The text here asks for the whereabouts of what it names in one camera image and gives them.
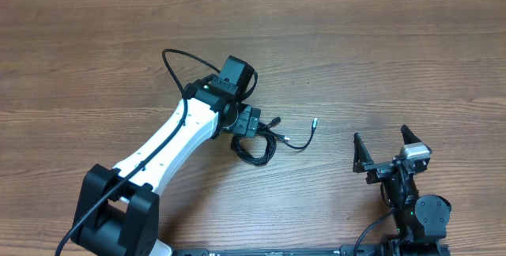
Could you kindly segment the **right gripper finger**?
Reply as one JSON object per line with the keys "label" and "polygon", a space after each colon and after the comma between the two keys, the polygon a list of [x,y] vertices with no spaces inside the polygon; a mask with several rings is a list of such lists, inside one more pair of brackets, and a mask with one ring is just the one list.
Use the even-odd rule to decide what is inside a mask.
{"label": "right gripper finger", "polygon": [[366,172],[372,165],[373,160],[365,148],[364,142],[358,132],[353,135],[354,143],[354,158],[353,158],[353,172],[362,173]]}
{"label": "right gripper finger", "polygon": [[418,138],[407,125],[401,126],[401,133],[405,145],[421,142],[421,139]]}

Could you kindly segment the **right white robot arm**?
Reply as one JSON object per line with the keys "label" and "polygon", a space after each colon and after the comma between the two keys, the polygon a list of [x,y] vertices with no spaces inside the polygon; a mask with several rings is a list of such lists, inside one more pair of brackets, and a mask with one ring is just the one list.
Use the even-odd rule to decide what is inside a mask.
{"label": "right white robot arm", "polygon": [[[366,183],[380,184],[383,202],[389,211],[370,224],[358,237],[352,255],[449,255],[448,245],[440,241],[447,236],[451,203],[440,195],[421,196],[414,176],[426,171],[432,150],[408,126],[401,127],[404,146],[390,161],[376,163],[361,136],[353,136],[353,172],[366,173]],[[384,236],[376,245],[364,244],[365,236],[377,225],[392,217],[394,235]]]}

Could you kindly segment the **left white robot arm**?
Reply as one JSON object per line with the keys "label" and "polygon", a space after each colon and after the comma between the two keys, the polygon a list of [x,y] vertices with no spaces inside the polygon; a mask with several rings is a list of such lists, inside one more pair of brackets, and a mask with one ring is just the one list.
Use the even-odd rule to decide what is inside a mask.
{"label": "left white robot arm", "polygon": [[220,132],[255,136],[260,110],[244,100],[257,80],[252,66],[229,56],[219,74],[183,87],[172,116],[140,149],[86,173],[64,239],[95,255],[173,255],[158,238],[160,197],[203,142]]}

